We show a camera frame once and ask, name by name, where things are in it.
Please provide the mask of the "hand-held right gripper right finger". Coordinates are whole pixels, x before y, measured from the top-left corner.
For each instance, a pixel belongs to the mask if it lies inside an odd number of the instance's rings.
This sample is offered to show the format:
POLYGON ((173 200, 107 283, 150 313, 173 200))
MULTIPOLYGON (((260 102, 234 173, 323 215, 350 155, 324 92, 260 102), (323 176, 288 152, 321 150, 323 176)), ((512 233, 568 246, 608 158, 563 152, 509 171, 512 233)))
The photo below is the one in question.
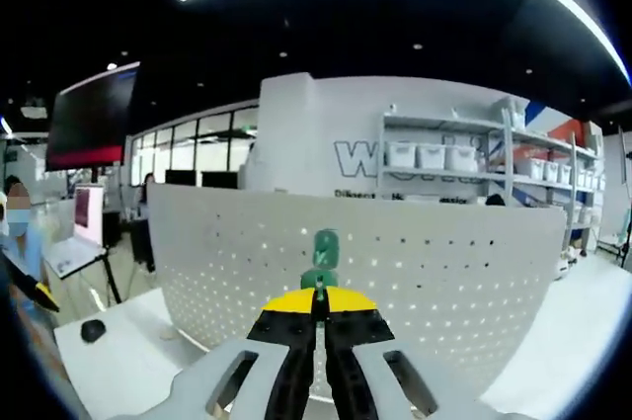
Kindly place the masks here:
POLYGON ((341 419, 487 419, 489 407, 451 369, 395 338, 376 303, 324 289, 326 374, 341 419))

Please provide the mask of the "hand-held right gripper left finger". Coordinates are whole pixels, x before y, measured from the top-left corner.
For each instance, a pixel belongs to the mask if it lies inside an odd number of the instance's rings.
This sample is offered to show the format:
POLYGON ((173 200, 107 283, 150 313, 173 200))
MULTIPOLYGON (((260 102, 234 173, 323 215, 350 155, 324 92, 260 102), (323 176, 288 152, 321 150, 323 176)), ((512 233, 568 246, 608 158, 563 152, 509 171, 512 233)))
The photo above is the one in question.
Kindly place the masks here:
POLYGON ((246 338, 216 347, 178 374, 170 392, 175 419, 199 419, 230 403, 232 419, 300 419, 314 380, 317 291, 272 299, 246 338))

